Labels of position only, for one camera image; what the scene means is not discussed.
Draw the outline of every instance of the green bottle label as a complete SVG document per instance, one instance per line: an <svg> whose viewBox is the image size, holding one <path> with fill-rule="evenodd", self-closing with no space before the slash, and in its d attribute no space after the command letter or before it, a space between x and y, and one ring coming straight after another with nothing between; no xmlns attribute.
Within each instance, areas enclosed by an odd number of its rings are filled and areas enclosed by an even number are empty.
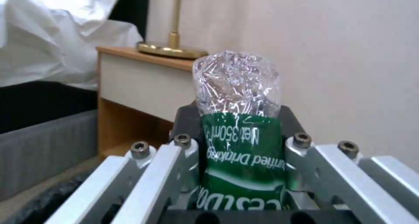
<svg viewBox="0 0 419 224"><path fill-rule="evenodd" d="M202 117L208 168L198 209L280 210L285 193L281 126L276 118L237 113Z"/></svg>

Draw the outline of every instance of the hex socket screw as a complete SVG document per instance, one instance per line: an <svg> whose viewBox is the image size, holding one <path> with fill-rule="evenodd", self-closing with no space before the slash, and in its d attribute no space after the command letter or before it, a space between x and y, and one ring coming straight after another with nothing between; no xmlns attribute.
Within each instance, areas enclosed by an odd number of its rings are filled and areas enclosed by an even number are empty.
<svg viewBox="0 0 419 224"><path fill-rule="evenodd" d="M150 154L150 147L147 142L140 141L131 145L130 151L134 159L140 160L146 158Z"/></svg>
<svg viewBox="0 0 419 224"><path fill-rule="evenodd" d="M311 137L302 132L294 134L294 145L301 149L307 149L311 145Z"/></svg>
<svg viewBox="0 0 419 224"><path fill-rule="evenodd" d="M191 146L191 137L188 134L179 134L174 138L175 145L187 149Z"/></svg>
<svg viewBox="0 0 419 224"><path fill-rule="evenodd" d="M359 152L359 147L350 141L341 141L338 143L338 148L350 159L356 158Z"/></svg>

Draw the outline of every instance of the bedside table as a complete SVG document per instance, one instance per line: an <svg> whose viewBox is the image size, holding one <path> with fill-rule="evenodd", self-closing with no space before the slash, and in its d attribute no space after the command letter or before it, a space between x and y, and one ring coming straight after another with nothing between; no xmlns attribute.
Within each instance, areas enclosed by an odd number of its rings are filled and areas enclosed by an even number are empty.
<svg viewBox="0 0 419 224"><path fill-rule="evenodd" d="M123 156L136 141L158 148L169 139L176 111L195 99L192 60L97 47L98 147L102 159Z"/></svg>

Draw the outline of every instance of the black headboard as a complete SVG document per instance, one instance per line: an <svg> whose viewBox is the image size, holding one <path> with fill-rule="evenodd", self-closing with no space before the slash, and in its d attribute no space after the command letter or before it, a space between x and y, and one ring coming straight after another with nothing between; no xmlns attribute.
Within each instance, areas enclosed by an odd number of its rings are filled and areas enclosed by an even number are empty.
<svg viewBox="0 0 419 224"><path fill-rule="evenodd" d="M125 21L134 24L145 40L149 0L118 0L109 20Z"/></svg>

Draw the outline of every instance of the white bedsheet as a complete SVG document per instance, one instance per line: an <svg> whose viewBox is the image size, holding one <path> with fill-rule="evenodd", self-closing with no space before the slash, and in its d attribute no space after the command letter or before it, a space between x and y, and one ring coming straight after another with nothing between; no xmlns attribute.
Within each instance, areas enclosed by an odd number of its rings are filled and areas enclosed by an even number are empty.
<svg viewBox="0 0 419 224"><path fill-rule="evenodd" d="M0 87L58 81L97 89L98 45L134 46L134 25L108 20L117 0L0 0Z"/></svg>

